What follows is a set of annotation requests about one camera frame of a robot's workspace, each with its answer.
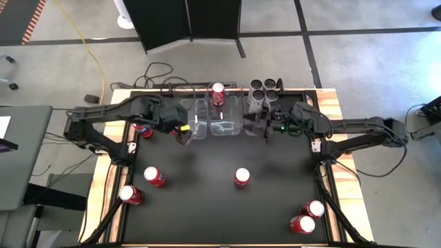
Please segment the coca-cola can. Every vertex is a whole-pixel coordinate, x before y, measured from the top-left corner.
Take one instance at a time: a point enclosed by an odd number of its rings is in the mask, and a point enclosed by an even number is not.
[[[153,135],[153,129],[142,125],[133,124],[134,129],[143,137],[150,138]]]
[[[119,198],[124,203],[139,205],[143,202],[144,192],[131,185],[126,185],[119,191]]]
[[[316,223],[309,216],[296,216],[291,219],[289,226],[296,234],[310,234],[316,228]]]
[[[242,189],[248,184],[249,179],[250,176],[248,169],[240,168],[234,174],[234,185],[237,188]]]
[[[144,178],[147,182],[155,185],[156,187],[162,187],[165,183],[165,177],[156,167],[148,167],[144,171]]]
[[[299,214],[307,215],[312,218],[320,218],[325,213],[325,206],[318,200],[312,200],[300,206]]]
[[[222,83],[213,84],[212,88],[213,105],[219,107],[225,104],[225,87]]]

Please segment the wooden table frame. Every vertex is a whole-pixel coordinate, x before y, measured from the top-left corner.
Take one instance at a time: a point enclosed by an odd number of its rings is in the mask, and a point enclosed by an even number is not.
[[[226,89],[226,90],[248,91],[248,89]],[[141,91],[141,90],[140,89],[115,90],[112,96],[111,104],[120,103],[122,100],[130,97],[132,91]],[[160,90],[146,89],[142,91],[159,92]],[[327,115],[331,120],[342,119],[342,113],[340,111],[340,105],[338,103],[338,97],[335,89],[285,89],[285,91],[287,92],[315,91],[317,95],[318,107],[320,111],[323,114]],[[113,121],[106,123],[104,134],[115,142],[121,142],[123,138],[124,127],[125,127],[125,121]],[[128,141],[132,141],[134,139],[133,128],[130,128],[128,138],[129,138]],[[346,134],[334,134],[330,140],[343,141],[345,139],[347,139]],[[338,159],[338,161],[345,164],[348,168],[352,169],[353,171],[356,170],[352,155],[344,154]],[[340,204],[341,210],[348,218],[348,220],[351,222],[351,224],[358,230],[358,232],[363,237],[365,237],[367,240],[373,240],[371,226],[369,224],[369,219],[365,208],[365,202],[363,200],[363,195],[357,178],[351,172],[348,172],[344,167],[341,167],[339,165],[334,165],[331,168],[331,170],[332,170],[332,175],[334,176],[336,191],[338,195],[338,202]],[[107,172],[109,173],[109,175],[108,175],[107,183],[105,184]],[[127,178],[127,168],[123,167],[119,178],[119,188],[124,185],[126,178]],[[96,162],[93,181],[89,192],[87,225],[85,226],[83,238],[80,241],[86,240],[92,234],[95,228],[99,225],[101,219],[106,215],[107,211],[109,210],[110,201],[112,199],[112,191],[114,189],[114,184],[116,180],[117,180],[116,166],[110,164],[109,156],[108,155],[99,156],[98,161]],[[327,189],[329,190],[328,176],[324,177],[324,182]],[[110,226],[108,242],[116,242],[118,239],[119,225],[120,222],[122,221],[121,209],[122,207],[119,207],[118,211],[115,213],[113,217],[113,221]],[[335,214],[332,212],[329,206],[327,206],[327,209],[329,213],[329,221],[331,224],[331,232],[332,232],[333,240],[340,241],[340,232],[338,229]],[[83,232],[85,218],[86,215],[83,217],[83,226],[81,228],[80,233]],[[350,237],[347,234],[346,236],[348,241],[351,241]]]

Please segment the clear plastic container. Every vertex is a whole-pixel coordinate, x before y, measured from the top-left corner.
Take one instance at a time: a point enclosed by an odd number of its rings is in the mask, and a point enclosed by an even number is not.
[[[188,125],[193,132],[192,139],[202,139],[207,136],[207,122],[208,122],[208,102],[206,96],[200,94],[194,99],[192,93],[178,93],[174,94],[177,103],[181,104],[188,114]]]
[[[243,104],[243,114],[248,114],[248,109],[249,109],[248,96],[244,96],[243,97],[242,104]],[[252,121],[250,121],[250,120],[244,119],[243,121],[244,121],[244,124],[246,124],[246,125],[251,125],[252,124]],[[248,130],[245,130],[245,133],[247,135],[249,135],[249,136],[256,136],[255,133],[250,132]]]
[[[216,107],[209,101],[209,128],[213,135],[237,135],[242,129],[242,103],[237,96],[225,96],[225,104]]]

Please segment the wooden table edge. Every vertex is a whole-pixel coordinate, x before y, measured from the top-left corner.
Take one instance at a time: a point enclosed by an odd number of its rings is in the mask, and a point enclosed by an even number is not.
[[[248,89],[245,88],[238,88],[238,89],[226,89],[230,92],[237,92],[237,91],[248,91]],[[303,92],[303,91],[316,91],[317,98],[318,98],[318,106],[320,108],[320,111],[327,115],[330,119],[339,119],[342,118],[342,113],[340,109],[340,104],[338,102],[338,97],[335,89],[308,89],[308,88],[287,88],[285,91],[290,92]],[[119,103],[122,100],[130,97],[131,89],[116,89],[112,95],[112,101],[111,104]],[[158,89],[136,89],[136,91],[144,91],[144,92],[159,92]],[[189,90],[177,90],[178,92],[188,92]],[[204,92],[207,90],[204,89],[197,89],[198,92]],[[122,133],[124,130],[124,121],[119,122],[111,122],[106,123],[104,134],[111,138],[114,141],[121,141],[122,139]],[[134,138],[134,130],[131,129],[129,133],[129,141]],[[346,135],[334,135],[331,140],[339,141],[342,139],[346,139]],[[351,155],[345,155],[344,157],[339,159],[340,162],[344,163],[349,168],[353,169],[355,171],[355,165],[353,162],[353,158]],[[105,177],[107,174],[103,175],[103,171],[109,170],[109,178],[107,180],[107,185],[104,185]],[[79,240],[84,241],[87,239],[94,229],[98,226],[99,222],[101,221],[102,217],[104,217],[108,211],[109,208],[109,202],[111,199],[112,191],[113,191],[113,185],[115,181],[115,171],[116,167],[110,165],[110,159],[108,155],[101,155],[96,162],[96,167],[94,170],[94,177],[92,180],[92,186],[90,188],[89,198],[88,198],[88,214],[87,214],[87,225],[84,230],[83,239]],[[367,216],[365,203],[362,197],[361,188],[357,182],[354,183],[354,176],[348,172],[345,171],[342,168],[339,167],[333,167],[332,172],[334,175],[334,178],[336,179],[336,188],[338,191],[338,200],[340,203],[340,207],[342,208],[343,212],[351,221],[353,226],[360,232],[362,236],[364,236],[368,240],[373,240],[372,232],[371,232],[371,226],[369,224],[369,219]],[[127,168],[123,168],[123,171],[121,173],[120,178],[120,185],[119,187],[123,186],[125,179],[127,176]],[[329,188],[329,183],[327,180],[327,176],[324,177],[325,185]],[[352,194],[346,194],[346,191],[351,191]],[[349,211],[348,209],[358,208],[357,212],[354,213],[353,211]],[[331,223],[331,231],[334,237],[334,241],[340,241],[339,238],[339,232],[338,232],[338,226],[337,221],[334,213],[328,206],[328,212],[329,212],[329,220]],[[85,217],[83,217],[83,224],[81,227],[80,235],[84,228],[84,222]],[[119,224],[121,221],[121,207],[118,209],[118,211],[115,213],[111,231],[110,231],[110,238],[109,242],[116,242],[116,239],[118,238],[118,232],[119,232]]]

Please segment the floor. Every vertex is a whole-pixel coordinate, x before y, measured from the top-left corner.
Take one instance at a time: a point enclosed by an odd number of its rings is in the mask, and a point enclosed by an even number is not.
[[[247,84],[280,77],[289,87],[336,88],[345,118],[390,116],[403,121],[410,106],[441,95],[441,32],[435,32],[441,30],[441,22],[430,15],[439,0],[300,0],[304,26],[296,1],[243,0],[241,32],[274,35],[241,38],[246,59],[240,58],[232,41],[177,41],[148,56],[139,42],[90,45],[105,71],[103,102],[110,102],[110,83],[132,83],[153,61],[170,63],[173,75],[193,82]],[[60,2],[85,38],[136,36],[116,25],[113,1]],[[48,1],[29,45],[0,48],[18,61],[15,68],[0,62],[0,75],[20,86],[18,91],[1,86],[0,105],[74,107],[85,105],[85,94],[100,94],[98,68],[82,45],[32,45],[77,38],[54,2]],[[153,68],[152,75],[163,70]],[[415,115],[409,122],[410,130],[424,125]],[[55,111],[49,131],[61,134],[64,124],[65,114]],[[373,235],[384,245],[439,247],[441,147],[427,138],[411,141],[408,148],[406,160],[392,175],[360,176]],[[353,157],[358,169],[381,174],[401,154],[401,149],[375,147]],[[71,145],[44,145],[34,173],[51,168],[32,182],[43,185],[49,173],[60,174],[87,155]],[[74,173],[93,170],[90,160]]]

